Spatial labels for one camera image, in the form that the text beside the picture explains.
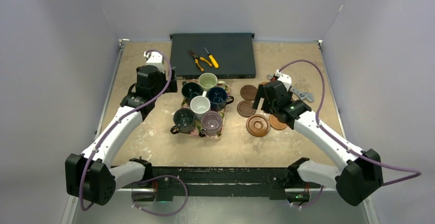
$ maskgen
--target screwdriver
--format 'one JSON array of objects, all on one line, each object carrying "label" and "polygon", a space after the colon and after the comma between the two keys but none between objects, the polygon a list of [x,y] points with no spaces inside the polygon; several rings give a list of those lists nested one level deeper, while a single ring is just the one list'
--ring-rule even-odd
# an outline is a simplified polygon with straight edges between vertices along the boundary
[{"label": "screwdriver", "polygon": [[213,66],[215,68],[219,68],[219,64],[216,62],[216,60],[214,59],[213,55],[210,54],[210,52],[207,51],[207,48],[204,47],[204,50],[207,52],[208,54],[208,58],[210,58],[211,62],[213,63]]}]

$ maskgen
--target floral tray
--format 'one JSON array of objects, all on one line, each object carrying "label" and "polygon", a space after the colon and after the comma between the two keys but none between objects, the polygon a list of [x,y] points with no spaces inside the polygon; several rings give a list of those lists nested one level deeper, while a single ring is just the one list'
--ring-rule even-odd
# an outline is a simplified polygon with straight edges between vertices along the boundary
[{"label": "floral tray", "polygon": [[[185,80],[186,82],[195,82],[198,83],[197,79],[189,79],[189,80]],[[227,84],[218,84],[218,87],[222,87],[223,89],[225,89],[225,91],[227,92],[228,95],[230,95],[230,87]],[[183,102],[181,103],[181,108],[190,108],[189,105],[186,103],[186,101],[183,100]],[[205,135],[203,138],[210,138],[210,139],[220,139],[222,136],[222,131],[224,129],[224,124],[225,124],[225,112],[227,110],[227,107],[225,107],[223,110],[218,111],[219,115],[221,115],[222,117],[222,127],[221,130],[213,136],[209,136],[209,135]],[[193,131],[191,131],[190,133],[184,133],[186,135],[190,135],[190,136],[195,136],[195,137],[200,137],[200,131],[203,129],[203,125],[201,124],[201,122],[199,120],[196,120],[196,125],[195,125],[195,129]]]}]

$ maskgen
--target white mug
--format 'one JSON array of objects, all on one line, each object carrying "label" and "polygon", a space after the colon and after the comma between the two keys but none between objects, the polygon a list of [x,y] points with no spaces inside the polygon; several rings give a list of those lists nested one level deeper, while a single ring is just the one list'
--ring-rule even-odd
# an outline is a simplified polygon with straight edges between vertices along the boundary
[{"label": "white mug", "polygon": [[208,92],[211,88],[216,87],[218,84],[225,84],[225,81],[218,80],[216,75],[212,73],[204,73],[198,78],[198,83],[203,91]]},{"label": "white mug", "polygon": [[210,111],[210,100],[207,98],[207,92],[204,91],[202,96],[196,96],[190,102],[190,109],[195,113],[195,117],[201,120],[203,115]]}]

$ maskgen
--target wooden lid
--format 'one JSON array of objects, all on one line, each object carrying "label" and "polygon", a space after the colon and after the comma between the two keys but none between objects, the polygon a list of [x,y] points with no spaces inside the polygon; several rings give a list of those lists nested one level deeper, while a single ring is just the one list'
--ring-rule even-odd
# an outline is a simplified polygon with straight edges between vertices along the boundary
[{"label": "wooden lid", "polygon": [[276,130],[284,130],[287,127],[285,123],[281,123],[274,115],[269,116],[269,122]]},{"label": "wooden lid", "polygon": [[243,117],[250,117],[255,114],[256,110],[252,108],[253,102],[243,100],[237,105],[237,112]]},{"label": "wooden lid", "polygon": [[256,137],[263,137],[269,132],[270,123],[263,115],[253,115],[246,121],[246,129]]},{"label": "wooden lid", "polygon": [[240,89],[240,95],[243,99],[254,100],[257,94],[257,87],[253,85],[245,85]]}]

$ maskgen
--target black platform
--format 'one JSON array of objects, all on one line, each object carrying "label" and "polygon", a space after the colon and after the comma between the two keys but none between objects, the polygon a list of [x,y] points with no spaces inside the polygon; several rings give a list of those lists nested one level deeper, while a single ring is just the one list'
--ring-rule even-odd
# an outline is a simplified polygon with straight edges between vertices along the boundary
[{"label": "black platform", "polygon": [[[215,74],[219,79],[255,78],[253,38],[253,33],[172,34],[171,65],[176,67],[177,77],[184,79],[198,78],[207,72]],[[216,59],[218,69],[203,61],[200,61],[200,65],[204,72],[196,67],[188,50],[209,60],[204,47]]]}]

